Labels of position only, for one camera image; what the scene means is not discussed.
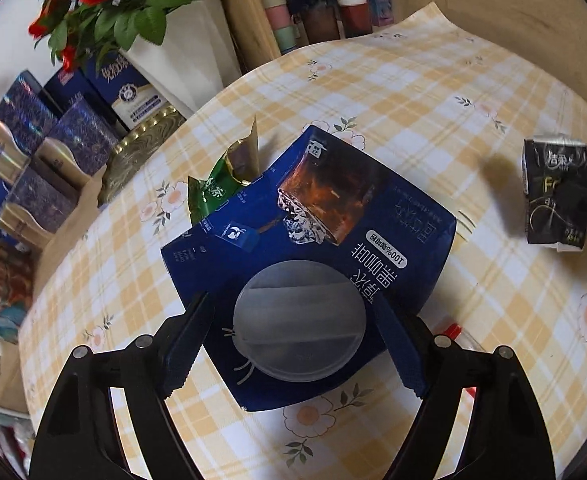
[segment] table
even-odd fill
[[[560,474],[587,437],[587,246],[558,254],[526,243],[520,160],[533,134],[587,141],[587,104],[529,62],[455,27],[435,4],[374,35],[260,67],[165,143],[64,258],[23,325],[35,426],[73,347],[120,349],[182,311],[160,248],[190,227],[187,176],[205,178],[254,116],[262,168],[313,123],[472,218],[473,234],[457,236],[421,316],[431,327],[456,320],[488,351],[516,350]],[[118,390],[114,404],[132,471],[144,476]],[[167,405],[207,479],[379,479],[419,400],[384,353],[324,396],[247,413],[202,350]],[[472,405],[463,394],[440,474],[455,467]]]

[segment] clear plastic lid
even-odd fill
[[[337,372],[365,336],[365,303],[332,267],[290,260],[258,272],[233,314],[238,351],[267,375],[304,383]]]

